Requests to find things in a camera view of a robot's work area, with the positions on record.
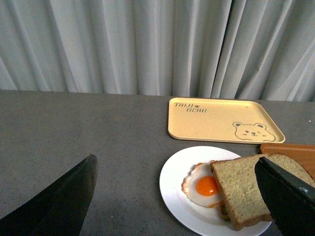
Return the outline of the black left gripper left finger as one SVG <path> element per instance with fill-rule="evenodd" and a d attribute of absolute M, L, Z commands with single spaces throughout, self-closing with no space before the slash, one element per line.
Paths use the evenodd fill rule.
<path fill-rule="evenodd" d="M 89 155 L 0 220 L 2 236 L 78 236 L 92 201 L 97 157 Z"/>

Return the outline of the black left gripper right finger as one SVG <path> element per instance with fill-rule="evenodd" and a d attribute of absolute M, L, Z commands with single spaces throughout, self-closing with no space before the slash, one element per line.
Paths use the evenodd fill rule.
<path fill-rule="evenodd" d="M 254 168 L 261 196 L 284 236 L 315 234 L 315 188 L 266 157 Z"/>

